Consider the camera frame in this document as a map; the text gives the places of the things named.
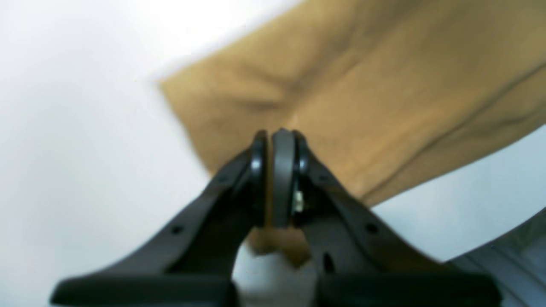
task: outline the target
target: brown cloth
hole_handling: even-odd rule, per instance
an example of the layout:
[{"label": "brown cloth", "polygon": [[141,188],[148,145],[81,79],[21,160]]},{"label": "brown cloth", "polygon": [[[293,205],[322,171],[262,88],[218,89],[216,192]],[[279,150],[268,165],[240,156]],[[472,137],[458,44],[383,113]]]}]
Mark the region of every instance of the brown cloth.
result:
[{"label": "brown cloth", "polygon": [[[368,206],[546,123],[546,1],[311,0],[162,81],[211,172],[298,129]],[[308,258],[297,231],[258,252]]]}]

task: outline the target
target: white background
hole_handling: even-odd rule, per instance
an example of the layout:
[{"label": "white background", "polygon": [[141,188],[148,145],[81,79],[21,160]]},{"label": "white background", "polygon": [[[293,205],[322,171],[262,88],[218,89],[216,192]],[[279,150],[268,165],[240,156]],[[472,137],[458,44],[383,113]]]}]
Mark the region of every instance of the white background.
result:
[{"label": "white background", "polygon": [[[0,0],[0,305],[134,250],[208,177],[155,80],[298,1]],[[447,260],[546,203],[546,128],[374,211]],[[302,306],[312,268],[241,249],[248,306]]]}]

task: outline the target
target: black plastic part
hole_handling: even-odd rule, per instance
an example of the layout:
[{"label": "black plastic part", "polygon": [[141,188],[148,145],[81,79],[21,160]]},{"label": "black plastic part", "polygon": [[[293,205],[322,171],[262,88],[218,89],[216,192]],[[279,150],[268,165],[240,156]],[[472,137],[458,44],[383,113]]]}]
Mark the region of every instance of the black plastic part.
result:
[{"label": "black plastic part", "polygon": [[354,199],[295,131],[294,169],[304,210],[293,216],[319,275],[320,307],[498,307],[487,275],[437,263]]},{"label": "black plastic part", "polygon": [[292,132],[280,129],[272,136],[272,223],[274,227],[286,228],[290,223],[295,192],[294,161],[295,138]]},{"label": "black plastic part", "polygon": [[69,306],[239,306],[229,276],[92,276],[66,280],[53,302]]},{"label": "black plastic part", "polygon": [[[354,199],[315,157],[303,135],[298,132],[294,134],[298,141],[296,164],[300,165],[302,170],[295,177],[306,203],[305,212],[297,216],[295,221],[304,231],[314,256],[328,253],[336,265],[351,263],[353,265],[349,265],[348,269],[358,267],[364,270],[363,273],[452,270],[410,247],[379,217]],[[318,228],[320,231],[311,231],[310,227]]]},{"label": "black plastic part", "polygon": [[237,307],[230,279],[239,246],[256,220],[263,223],[266,143],[259,132],[145,245],[102,271],[62,281],[52,304]]},{"label": "black plastic part", "polygon": [[474,274],[329,275],[319,278],[316,307],[499,307],[492,280]]},{"label": "black plastic part", "polygon": [[267,131],[259,131],[254,137],[254,142],[250,147],[250,184],[252,186],[252,195],[254,196],[254,220],[257,227],[264,227],[266,213],[266,185],[267,170],[266,162],[268,160],[268,134]]}]

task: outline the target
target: metal screw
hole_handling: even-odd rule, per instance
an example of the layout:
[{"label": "metal screw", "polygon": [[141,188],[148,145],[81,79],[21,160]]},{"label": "metal screw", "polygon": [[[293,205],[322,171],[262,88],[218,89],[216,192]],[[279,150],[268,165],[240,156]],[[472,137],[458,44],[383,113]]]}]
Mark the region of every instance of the metal screw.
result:
[{"label": "metal screw", "polygon": [[302,213],[305,209],[304,194],[301,191],[294,193],[294,211]]}]

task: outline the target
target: gray surface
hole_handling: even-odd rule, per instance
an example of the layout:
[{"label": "gray surface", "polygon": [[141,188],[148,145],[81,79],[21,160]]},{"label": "gray surface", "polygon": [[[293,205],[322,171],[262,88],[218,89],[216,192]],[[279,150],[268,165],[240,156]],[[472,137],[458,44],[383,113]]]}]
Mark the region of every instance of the gray surface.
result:
[{"label": "gray surface", "polygon": [[508,234],[452,263],[462,270],[491,274],[504,297],[502,307],[546,306],[546,210]]}]

